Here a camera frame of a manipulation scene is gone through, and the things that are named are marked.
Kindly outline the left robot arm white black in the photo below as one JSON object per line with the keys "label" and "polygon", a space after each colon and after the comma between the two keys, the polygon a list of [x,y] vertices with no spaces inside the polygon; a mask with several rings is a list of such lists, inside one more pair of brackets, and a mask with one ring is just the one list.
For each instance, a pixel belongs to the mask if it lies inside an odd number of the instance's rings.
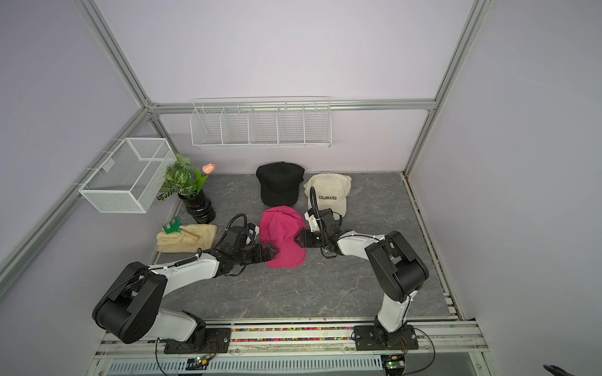
{"label": "left robot arm white black", "polygon": [[128,264],[93,309],[92,319],[125,344],[153,338],[165,340],[179,352],[206,351],[210,341],[205,321],[192,313],[164,310],[161,302],[194,282],[232,277],[235,266],[274,260],[279,250],[271,243],[261,244],[259,232],[252,223],[230,222],[211,249],[199,249],[171,264]]}

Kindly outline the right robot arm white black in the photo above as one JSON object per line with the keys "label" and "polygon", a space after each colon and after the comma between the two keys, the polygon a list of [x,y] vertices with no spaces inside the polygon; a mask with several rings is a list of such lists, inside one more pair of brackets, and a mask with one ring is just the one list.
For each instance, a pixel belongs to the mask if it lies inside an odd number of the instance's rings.
{"label": "right robot arm white black", "polygon": [[394,230],[384,235],[344,232],[343,220],[336,219],[332,209],[318,207],[313,187],[309,202],[305,219],[310,228],[296,235],[296,244],[319,248],[327,259],[354,256],[369,261],[383,290],[383,302],[370,334],[381,346],[398,344],[407,325],[409,307],[430,277],[426,264],[400,232]]}

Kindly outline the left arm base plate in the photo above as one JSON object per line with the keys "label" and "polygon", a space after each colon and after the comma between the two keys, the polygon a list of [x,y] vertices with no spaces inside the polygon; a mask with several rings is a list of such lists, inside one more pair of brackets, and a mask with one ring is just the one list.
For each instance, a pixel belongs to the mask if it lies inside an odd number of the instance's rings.
{"label": "left arm base plate", "polygon": [[229,327],[204,327],[194,332],[185,342],[166,341],[164,354],[219,354],[230,346],[232,330]]}

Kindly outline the pink cap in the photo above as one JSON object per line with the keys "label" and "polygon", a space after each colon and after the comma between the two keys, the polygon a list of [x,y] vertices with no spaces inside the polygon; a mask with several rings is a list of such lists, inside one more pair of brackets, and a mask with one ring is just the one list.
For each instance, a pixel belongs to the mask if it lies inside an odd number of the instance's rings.
{"label": "pink cap", "polygon": [[268,243],[278,250],[278,254],[266,266],[271,269],[291,269],[304,264],[307,250],[296,242],[296,236],[306,229],[304,219],[294,208],[278,206],[262,214],[260,239],[263,247]]}

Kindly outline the black cap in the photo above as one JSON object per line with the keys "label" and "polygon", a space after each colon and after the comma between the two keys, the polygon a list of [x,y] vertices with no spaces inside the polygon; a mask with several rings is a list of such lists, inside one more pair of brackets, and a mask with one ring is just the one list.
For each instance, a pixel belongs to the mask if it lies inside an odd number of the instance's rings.
{"label": "black cap", "polygon": [[300,165],[283,161],[258,167],[256,178],[260,182],[262,202],[269,207],[292,207],[298,201],[304,173]]}

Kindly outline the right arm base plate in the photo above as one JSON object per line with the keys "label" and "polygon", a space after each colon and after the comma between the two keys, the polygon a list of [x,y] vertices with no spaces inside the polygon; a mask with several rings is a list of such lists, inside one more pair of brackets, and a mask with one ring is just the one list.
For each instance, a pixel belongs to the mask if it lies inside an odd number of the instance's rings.
{"label": "right arm base plate", "polygon": [[402,351],[419,348],[415,328],[406,324],[395,332],[387,332],[379,325],[355,326],[351,334],[358,351]]}

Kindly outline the cream cap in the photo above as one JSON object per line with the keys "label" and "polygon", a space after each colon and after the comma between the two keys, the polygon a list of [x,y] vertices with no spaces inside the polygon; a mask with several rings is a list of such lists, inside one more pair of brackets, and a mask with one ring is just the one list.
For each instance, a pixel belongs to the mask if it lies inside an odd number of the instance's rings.
{"label": "cream cap", "polygon": [[304,193],[310,197],[310,189],[314,188],[318,209],[332,209],[340,218],[346,215],[347,197],[351,193],[352,178],[337,173],[317,174],[304,184]]}

